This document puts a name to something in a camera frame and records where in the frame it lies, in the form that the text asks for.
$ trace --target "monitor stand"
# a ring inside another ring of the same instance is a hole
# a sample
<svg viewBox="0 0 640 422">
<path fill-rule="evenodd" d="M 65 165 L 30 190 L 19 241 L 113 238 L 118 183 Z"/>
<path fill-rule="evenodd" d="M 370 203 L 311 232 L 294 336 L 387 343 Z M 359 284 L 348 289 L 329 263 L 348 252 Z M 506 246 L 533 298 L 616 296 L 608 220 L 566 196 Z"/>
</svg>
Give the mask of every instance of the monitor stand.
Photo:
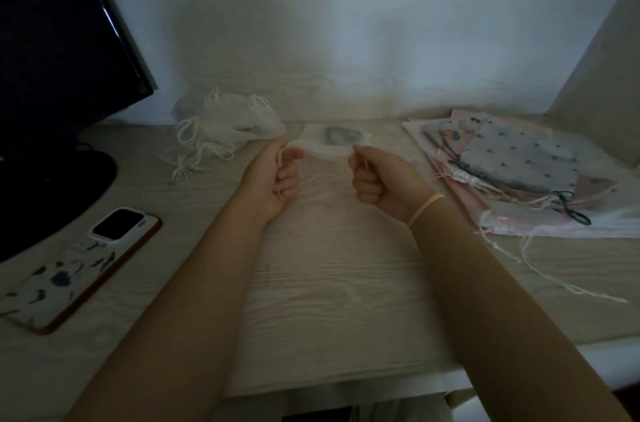
<svg viewBox="0 0 640 422">
<path fill-rule="evenodd" d="M 108 154 L 75 148 L 1 161 L 0 262 L 75 220 L 109 188 L 117 170 Z"/>
</svg>

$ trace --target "monitor screen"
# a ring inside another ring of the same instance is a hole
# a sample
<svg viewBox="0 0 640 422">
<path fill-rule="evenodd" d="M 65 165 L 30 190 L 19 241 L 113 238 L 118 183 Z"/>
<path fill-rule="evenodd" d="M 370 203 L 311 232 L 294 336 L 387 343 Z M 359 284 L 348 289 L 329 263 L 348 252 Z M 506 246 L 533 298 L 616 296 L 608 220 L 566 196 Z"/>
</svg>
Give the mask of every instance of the monitor screen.
<svg viewBox="0 0 640 422">
<path fill-rule="evenodd" d="M 0 157 L 153 93 L 108 0 L 0 0 Z"/>
</svg>

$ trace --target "computer monitor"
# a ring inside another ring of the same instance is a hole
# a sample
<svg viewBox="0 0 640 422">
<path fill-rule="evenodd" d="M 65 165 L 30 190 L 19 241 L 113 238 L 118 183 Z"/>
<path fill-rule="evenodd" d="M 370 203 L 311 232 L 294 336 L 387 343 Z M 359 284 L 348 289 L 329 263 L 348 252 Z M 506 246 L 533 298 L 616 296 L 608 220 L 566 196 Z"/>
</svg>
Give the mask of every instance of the computer monitor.
<svg viewBox="0 0 640 422">
<path fill-rule="evenodd" d="M 2 261 L 101 196 L 115 164 L 74 138 L 153 90 L 109 0 L 0 0 L 0 23 L 0 201 L 31 223 L 3 232 Z"/>
</svg>

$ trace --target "hand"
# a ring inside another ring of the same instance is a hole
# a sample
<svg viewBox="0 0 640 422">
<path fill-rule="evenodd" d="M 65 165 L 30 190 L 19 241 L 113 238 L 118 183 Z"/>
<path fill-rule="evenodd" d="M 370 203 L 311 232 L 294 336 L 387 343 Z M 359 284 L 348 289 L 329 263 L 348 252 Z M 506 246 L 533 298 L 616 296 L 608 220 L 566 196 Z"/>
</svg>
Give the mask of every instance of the hand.
<svg viewBox="0 0 640 422">
<path fill-rule="evenodd" d="M 353 170 L 352 184 L 356 197 L 363 203 L 376 205 L 386 214 L 406 223 L 435 193 L 415 168 L 400 156 L 371 146 L 353 146 L 353 150 L 355 154 L 348 161 Z"/>
<path fill-rule="evenodd" d="M 300 148 L 283 149 L 287 139 L 278 138 L 262 148 L 244 170 L 234 196 L 244 200 L 248 208 L 263 223 L 273 220 L 282 208 L 298 196 L 298 166 L 296 159 L 305 157 Z"/>
</svg>

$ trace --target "desk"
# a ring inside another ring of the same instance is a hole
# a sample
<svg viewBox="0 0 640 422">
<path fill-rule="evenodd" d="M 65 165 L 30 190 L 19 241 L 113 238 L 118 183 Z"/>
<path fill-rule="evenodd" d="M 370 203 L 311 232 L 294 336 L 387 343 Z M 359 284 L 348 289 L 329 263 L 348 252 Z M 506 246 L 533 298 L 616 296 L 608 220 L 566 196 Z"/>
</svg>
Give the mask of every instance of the desk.
<svg viewBox="0 0 640 422">
<path fill-rule="evenodd" d="M 340 124 L 364 128 L 372 133 L 375 146 L 403 155 L 426 178 L 433 177 L 427 159 L 399 122 Z M 176 186 L 168 181 L 172 167 L 155 156 L 165 131 L 86 131 L 84 141 L 116 159 L 120 170 L 115 183 L 65 229 L 0 264 L 4 292 L 116 207 L 137 208 L 164 221 L 163 229 L 54 334 L 36 336 L 0 323 L 3 420 L 64 415 L 188 255 L 260 148 L 248 144 L 231 162 L 220 160 L 212 171 Z M 292 125 L 291 131 L 295 137 L 300 125 Z M 356 201 L 344 162 L 305 159 L 300 176 L 300 199 L 265 232 L 226 394 L 374 378 L 393 387 L 405 379 L 422 380 L 420 390 L 433 392 L 468 387 L 447 346 L 406 226 Z M 431 183 L 446 193 L 440 182 Z M 516 238 L 497 239 L 516 250 Z M 630 301 L 573 295 L 500 257 L 573 343 L 636 342 L 639 240 L 540 238 L 532 242 L 529 254 L 552 275 Z M 426 379 L 430 388 L 425 388 Z"/>
</svg>

